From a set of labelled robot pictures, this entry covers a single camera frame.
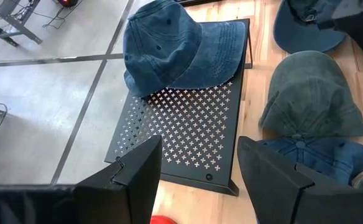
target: perforated metal plate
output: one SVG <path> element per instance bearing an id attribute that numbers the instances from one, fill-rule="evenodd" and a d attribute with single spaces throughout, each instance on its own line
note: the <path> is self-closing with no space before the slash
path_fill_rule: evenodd
<path id="1" fill-rule="evenodd" d="M 200 183 L 229 187 L 243 68 L 241 60 L 228 82 L 212 88 L 166 88 L 144 99 L 128 95 L 105 161 L 162 135 L 163 179 L 204 189 Z"/>

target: cap button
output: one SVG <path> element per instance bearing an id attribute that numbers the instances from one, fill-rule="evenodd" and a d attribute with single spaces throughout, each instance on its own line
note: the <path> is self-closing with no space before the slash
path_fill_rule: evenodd
<path id="1" fill-rule="evenodd" d="M 295 145 L 299 149 L 304 149 L 306 147 L 306 144 L 303 141 L 297 141 Z"/>

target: denim baseball cap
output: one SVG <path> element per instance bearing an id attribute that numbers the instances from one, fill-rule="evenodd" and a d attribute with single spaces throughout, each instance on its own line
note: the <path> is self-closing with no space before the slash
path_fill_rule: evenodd
<path id="1" fill-rule="evenodd" d="M 165 87 L 220 85 L 238 68 L 246 32 L 243 22 L 198 23 L 175 1 L 150 2 L 129 18 L 126 27 L 126 85 L 139 97 Z"/>
<path id="2" fill-rule="evenodd" d="M 282 137 L 363 136 L 363 117 L 337 63 L 298 52 L 275 69 L 259 126 Z"/>
<path id="3" fill-rule="evenodd" d="M 293 54 L 304 50 L 333 49 L 345 33 L 319 30 L 316 22 L 332 16 L 341 0 L 283 0 L 275 18 L 273 36 L 277 45 Z"/>
<path id="4" fill-rule="evenodd" d="M 351 184 L 363 171 L 363 145 L 346 139 L 277 138 L 258 143 L 341 184 Z"/>

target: red object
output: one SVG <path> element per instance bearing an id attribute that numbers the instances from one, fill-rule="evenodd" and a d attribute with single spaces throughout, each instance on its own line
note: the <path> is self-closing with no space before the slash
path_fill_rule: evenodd
<path id="1" fill-rule="evenodd" d="M 176 222 L 163 215 L 153 215 L 150 224 L 176 224 Z"/>
<path id="2" fill-rule="evenodd" d="M 78 0 L 57 0 L 63 7 L 73 7 L 78 4 Z"/>

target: gray-green cap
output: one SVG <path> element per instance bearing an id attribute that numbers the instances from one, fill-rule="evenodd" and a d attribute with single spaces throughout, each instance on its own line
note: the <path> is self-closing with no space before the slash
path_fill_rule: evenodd
<path id="1" fill-rule="evenodd" d="M 341 69 L 316 51 L 292 54 L 276 67 L 259 126 L 290 137 L 363 136 Z"/>

